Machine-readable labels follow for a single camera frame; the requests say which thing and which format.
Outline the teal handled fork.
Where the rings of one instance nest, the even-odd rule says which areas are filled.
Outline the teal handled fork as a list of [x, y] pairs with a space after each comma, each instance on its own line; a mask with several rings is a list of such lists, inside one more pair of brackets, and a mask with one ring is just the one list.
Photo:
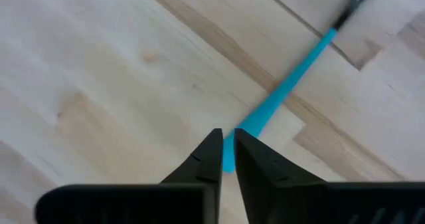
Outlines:
[[308, 55], [283, 79], [279, 85], [247, 115], [239, 125], [238, 129], [248, 132], [257, 138], [280, 104], [286, 100], [291, 91], [296, 87], [303, 75], [320, 56], [320, 54], [331, 44], [341, 27], [349, 20], [364, 0], [347, 0], [342, 12], [332, 23], [320, 41], [312, 48]]

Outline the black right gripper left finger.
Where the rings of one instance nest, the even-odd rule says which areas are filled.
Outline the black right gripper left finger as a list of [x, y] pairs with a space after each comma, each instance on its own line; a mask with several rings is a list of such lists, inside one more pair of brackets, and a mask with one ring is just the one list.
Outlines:
[[35, 205], [37, 224], [218, 224], [222, 183], [220, 128], [156, 184], [76, 184]]

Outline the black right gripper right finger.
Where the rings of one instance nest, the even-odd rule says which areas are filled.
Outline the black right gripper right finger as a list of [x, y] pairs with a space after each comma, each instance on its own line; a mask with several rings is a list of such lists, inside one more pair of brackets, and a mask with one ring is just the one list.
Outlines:
[[328, 182], [243, 129], [234, 148], [249, 224], [425, 224], [425, 182]]

